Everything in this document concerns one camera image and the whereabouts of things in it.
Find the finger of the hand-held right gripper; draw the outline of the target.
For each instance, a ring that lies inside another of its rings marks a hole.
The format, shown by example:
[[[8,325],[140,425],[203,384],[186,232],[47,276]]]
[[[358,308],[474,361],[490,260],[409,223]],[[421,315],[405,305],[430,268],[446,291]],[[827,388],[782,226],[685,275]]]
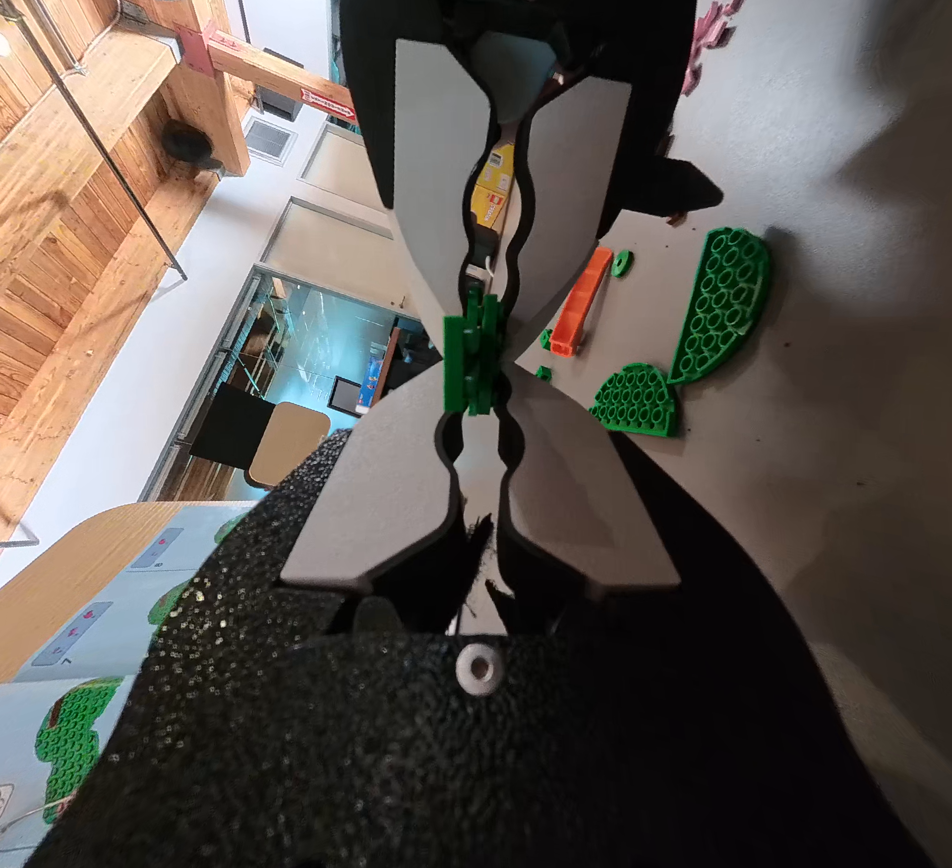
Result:
[[[428,333],[463,312],[473,246],[467,194],[488,149],[490,113],[486,93],[447,47],[396,42],[390,219]]]
[[[504,255],[505,362],[535,342],[596,247],[630,90],[622,81],[584,77],[519,127],[520,210]]]

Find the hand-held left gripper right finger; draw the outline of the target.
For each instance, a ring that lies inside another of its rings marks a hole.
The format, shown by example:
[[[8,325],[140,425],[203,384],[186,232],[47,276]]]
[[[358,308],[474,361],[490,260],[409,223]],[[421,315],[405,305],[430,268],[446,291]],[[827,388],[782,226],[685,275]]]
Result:
[[[677,587],[680,575],[601,423],[517,364],[503,374],[497,551],[505,585],[525,600]]]

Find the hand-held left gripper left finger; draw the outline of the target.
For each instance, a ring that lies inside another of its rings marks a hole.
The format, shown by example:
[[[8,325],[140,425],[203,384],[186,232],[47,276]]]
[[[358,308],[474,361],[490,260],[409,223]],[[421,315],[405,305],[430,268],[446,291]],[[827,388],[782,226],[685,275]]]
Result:
[[[443,539],[462,511],[462,415],[445,410],[445,362],[392,390],[351,429],[280,579],[367,592]]]

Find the green lego assembly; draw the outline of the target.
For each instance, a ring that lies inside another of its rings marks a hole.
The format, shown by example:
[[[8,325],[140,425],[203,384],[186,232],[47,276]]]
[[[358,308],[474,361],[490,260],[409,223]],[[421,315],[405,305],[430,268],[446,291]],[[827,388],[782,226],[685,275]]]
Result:
[[[471,417],[495,406],[506,317],[496,295],[471,286],[462,315],[443,320],[444,410]]]

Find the small green half-round lego plate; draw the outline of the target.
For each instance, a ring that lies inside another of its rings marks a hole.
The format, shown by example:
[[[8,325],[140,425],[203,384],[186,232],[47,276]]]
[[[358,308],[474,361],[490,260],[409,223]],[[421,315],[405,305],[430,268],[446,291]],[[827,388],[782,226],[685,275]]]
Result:
[[[632,362],[611,374],[589,413],[609,431],[673,438],[679,429],[676,396],[660,370]]]

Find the orange lego arch piece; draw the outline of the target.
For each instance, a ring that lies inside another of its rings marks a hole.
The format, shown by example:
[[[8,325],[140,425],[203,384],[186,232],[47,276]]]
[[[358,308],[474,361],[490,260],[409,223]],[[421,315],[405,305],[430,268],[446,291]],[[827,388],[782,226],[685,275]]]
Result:
[[[571,358],[577,353],[589,311],[613,259],[614,254],[610,248],[599,245],[594,249],[586,267],[569,292],[555,327],[552,328],[549,350],[554,355]]]

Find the pile of pink lego pieces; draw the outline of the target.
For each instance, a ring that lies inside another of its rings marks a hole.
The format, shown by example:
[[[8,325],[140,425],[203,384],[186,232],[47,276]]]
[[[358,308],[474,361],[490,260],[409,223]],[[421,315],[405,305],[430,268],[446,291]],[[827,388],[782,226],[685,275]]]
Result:
[[[691,49],[681,95],[688,97],[700,82],[703,69],[702,55],[725,46],[732,36],[733,18],[741,11],[746,0],[714,0],[707,12],[697,17],[694,23]]]

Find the large green half-round lego plate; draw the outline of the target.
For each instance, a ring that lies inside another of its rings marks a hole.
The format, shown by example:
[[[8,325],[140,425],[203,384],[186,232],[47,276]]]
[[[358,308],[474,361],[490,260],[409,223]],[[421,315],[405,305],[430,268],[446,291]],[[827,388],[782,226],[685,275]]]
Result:
[[[741,228],[708,232],[668,371],[692,384],[732,358],[757,326],[772,279],[765,241]]]

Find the lego instruction booklet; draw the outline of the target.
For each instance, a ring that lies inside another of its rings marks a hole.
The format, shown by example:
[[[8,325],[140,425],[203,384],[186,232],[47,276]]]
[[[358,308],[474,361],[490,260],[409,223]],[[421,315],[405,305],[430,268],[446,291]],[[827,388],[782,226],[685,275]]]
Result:
[[[2,866],[23,866],[65,812],[186,583],[254,505],[106,510],[2,588]]]

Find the yellow cardboard box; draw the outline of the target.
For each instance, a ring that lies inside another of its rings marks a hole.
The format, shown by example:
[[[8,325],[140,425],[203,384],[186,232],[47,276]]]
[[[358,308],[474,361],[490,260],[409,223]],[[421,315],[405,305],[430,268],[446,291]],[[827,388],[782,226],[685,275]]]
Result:
[[[470,197],[478,226],[501,234],[514,178],[514,144],[496,145],[487,155]]]

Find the small wooden table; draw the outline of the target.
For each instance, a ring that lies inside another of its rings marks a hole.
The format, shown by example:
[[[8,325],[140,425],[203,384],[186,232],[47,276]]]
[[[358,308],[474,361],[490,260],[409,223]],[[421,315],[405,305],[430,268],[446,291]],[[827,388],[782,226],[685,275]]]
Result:
[[[271,490],[327,438],[327,413],[289,402],[275,405],[264,434],[244,472],[248,485]]]

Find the red and white sign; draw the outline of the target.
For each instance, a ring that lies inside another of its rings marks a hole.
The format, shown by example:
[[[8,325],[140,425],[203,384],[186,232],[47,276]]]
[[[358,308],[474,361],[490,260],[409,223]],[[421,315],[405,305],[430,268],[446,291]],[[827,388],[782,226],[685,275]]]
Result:
[[[349,103],[341,103],[334,98],[306,87],[300,89],[300,97],[304,105],[348,124],[358,124],[356,113]]]

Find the glass window panel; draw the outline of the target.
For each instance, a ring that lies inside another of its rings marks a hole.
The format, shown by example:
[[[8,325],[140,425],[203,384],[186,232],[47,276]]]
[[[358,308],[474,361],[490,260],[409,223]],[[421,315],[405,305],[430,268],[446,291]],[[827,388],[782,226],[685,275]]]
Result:
[[[222,383],[327,413],[328,437],[358,420],[327,407],[335,376],[363,384],[366,413],[439,358],[418,320],[255,267],[139,499],[251,501],[268,491],[248,485],[245,471],[188,453]]]

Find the white air vent grille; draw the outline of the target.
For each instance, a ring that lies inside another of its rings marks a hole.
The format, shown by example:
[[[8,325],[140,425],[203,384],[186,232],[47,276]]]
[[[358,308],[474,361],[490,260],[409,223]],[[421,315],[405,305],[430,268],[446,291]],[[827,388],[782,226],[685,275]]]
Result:
[[[249,155],[279,167],[286,164],[297,138],[296,132],[257,116],[250,116],[244,124]]]

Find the black dome ceiling fixture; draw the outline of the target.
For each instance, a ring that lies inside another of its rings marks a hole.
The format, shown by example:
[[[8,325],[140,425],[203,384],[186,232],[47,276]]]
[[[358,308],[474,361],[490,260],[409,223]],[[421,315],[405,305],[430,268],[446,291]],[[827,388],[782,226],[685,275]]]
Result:
[[[208,135],[184,122],[172,119],[163,125],[161,144],[169,158],[201,171],[221,172],[224,165],[213,155]]]

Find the black wall-mounted box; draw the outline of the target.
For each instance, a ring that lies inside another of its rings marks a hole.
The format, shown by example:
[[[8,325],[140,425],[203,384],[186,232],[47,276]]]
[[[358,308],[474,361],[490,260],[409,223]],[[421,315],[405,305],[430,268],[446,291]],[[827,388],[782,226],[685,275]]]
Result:
[[[302,112],[304,105],[300,100],[294,100],[271,89],[262,87],[256,81],[253,82],[253,84],[257,98],[256,104],[261,111],[270,113],[289,122],[294,122]]]

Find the red metal beam bracket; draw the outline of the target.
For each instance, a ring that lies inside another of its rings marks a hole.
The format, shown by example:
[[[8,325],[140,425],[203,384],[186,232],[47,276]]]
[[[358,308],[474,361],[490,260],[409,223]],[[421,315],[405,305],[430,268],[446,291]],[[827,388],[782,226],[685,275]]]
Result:
[[[202,29],[191,29],[177,24],[174,31],[181,45],[182,64],[192,71],[213,79],[216,69],[208,46],[211,37],[218,31],[216,21],[213,18],[209,19]]]

